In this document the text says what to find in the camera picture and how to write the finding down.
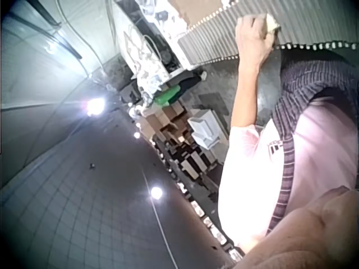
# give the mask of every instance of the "shirt logo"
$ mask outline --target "shirt logo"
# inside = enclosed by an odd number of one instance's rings
[[[281,147],[283,147],[282,141],[273,141],[268,144],[269,156],[273,156]]]

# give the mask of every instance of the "short sleeve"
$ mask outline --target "short sleeve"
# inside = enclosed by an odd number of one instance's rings
[[[248,127],[232,127],[229,134],[228,154],[245,155],[250,157],[255,152],[259,142],[259,134],[252,124]]]

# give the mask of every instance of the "white line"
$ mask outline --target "white line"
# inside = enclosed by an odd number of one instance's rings
[[[148,185],[147,177],[146,177],[146,175],[145,175],[145,172],[144,172],[143,167],[142,167],[141,164],[140,164],[140,167],[141,167],[142,174],[144,175],[144,179],[145,179],[145,182],[146,182],[148,194],[150,195],[150,200],[151,200],[152,208],[153,208],[153,211],[155,212],[155,216],[156,216],[156,219],[157,219],[157,222],[158,222],[159,229],[161,230],[161,233],[162,233],[162,237],[163,237],[163,240],[164,240],[164,244],[165,244],[166,247],[167,247],[168,253],[169,253],[170,257],[171,257],[171,260],[172,260],[172,262],[173,262],[174,267],[175,267],[176,269],[178,269],[177,263],[176,263],[176,261],[175,261],[174,258],[173,258],[171,249],[169,248],[169,245],[168,245],[166,236],[164,235],[164,231],[163,231],[163,229],[162,229],[161,222],[159,221],[159,218],[158,218],[158,215],[157,215],[157,210],[156,210],[155,204],[153,203],[153,200],[152,200],[151,190],[150,190],[150,187],[149,187],[149,185]]]

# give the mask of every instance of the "fluorescent light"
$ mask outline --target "fluorescent light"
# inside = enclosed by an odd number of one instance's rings
[[[211,219],[209,217],[206,217],[204,220],[203,220],[203,223],[208,227],[210,228],[213,224],[213,222],[211,221]]]
[[[223,245],[227,242],[224,235],[217,229],[216,226],[212,225],[212,227],[210,228],[210,231],[221,245]]]
[[[153,187],[151,190],[151,195],[153,198],[155,198],[156,200],[159,200],[162,196],[162,190],[158,187]]]
[[[232,260],[239,262],[243,257],[240,255],[240,253],[236,249],[231,249],[228,251],[229,255],[231,256]]]
[[[199,215],[200,217],[204,216],[204,211],[202,210],[202,208],[199,206],[199,204],[196,201],[192,201],[191,205],[195,209],[197,215]]]
[[[88,116],[99,115],[105,109],[105,100],[103,98],[95,98],[88,101]]]

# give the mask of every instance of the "plaid skirt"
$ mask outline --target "plaid skirt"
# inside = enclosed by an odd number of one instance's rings
[[[280,79],[282,96],[271,117],[283,142],[284,167],[278,202],[267,234],[284,218],[286,212],[295,167],[293,134],[300,115],[311,100],[323,95],[340,96],[349,104],[350,117],[359,125],[359,74],[339,55],[328,50],[282,51]]]

